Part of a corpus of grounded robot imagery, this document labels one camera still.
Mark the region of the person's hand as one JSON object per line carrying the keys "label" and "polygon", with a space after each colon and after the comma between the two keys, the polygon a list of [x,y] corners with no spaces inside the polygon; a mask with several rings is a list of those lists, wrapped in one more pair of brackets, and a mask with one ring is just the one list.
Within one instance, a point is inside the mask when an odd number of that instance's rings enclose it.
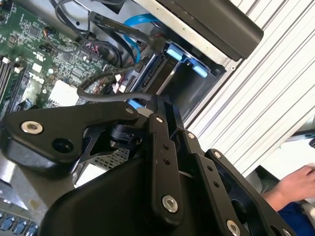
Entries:
{"label": "person's hand", "polygon": [[277,185],[284,203],[297,202],[315,197],[315,168],[303,166],[284,177]]}

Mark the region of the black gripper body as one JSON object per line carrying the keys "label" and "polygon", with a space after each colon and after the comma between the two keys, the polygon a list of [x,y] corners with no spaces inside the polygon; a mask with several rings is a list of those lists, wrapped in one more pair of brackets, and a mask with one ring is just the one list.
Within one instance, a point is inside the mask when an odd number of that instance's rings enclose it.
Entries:
{"label": "black gripper body", "polygon": [[177,162],[129,160],[60,197],[41,236],[219,236],[221,226]]}

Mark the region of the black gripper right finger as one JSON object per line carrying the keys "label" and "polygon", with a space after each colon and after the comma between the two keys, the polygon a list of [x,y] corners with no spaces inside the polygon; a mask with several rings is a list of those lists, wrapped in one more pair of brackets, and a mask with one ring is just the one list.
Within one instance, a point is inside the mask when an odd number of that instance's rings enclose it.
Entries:
{"label": "black gripper right finger", "polygon": [[199,209],[195,219],[202,234],[212,236],[293,236],[294,230],[217,149],[203,151],[195,135],[184,129],[179,110],[164,102],[179,170],[186,174],[182,191],[188,206]]}

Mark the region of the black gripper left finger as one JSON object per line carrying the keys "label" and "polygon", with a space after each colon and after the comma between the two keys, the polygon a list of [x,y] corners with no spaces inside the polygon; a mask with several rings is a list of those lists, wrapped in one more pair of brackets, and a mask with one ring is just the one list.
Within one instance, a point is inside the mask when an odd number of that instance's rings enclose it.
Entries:
{"label": "black gripper left finger", "polygon": [[173,105],[157,95],[144,108],[124,98],[109,102],[6,115],[0,123],[0,152],[15,164],[11,186],[41,223],[52,204],[73,189],[76,167],[129,150],[145,161],[145,207],[165,225],[182,218],[182,192],[173,134],[182,127]]}

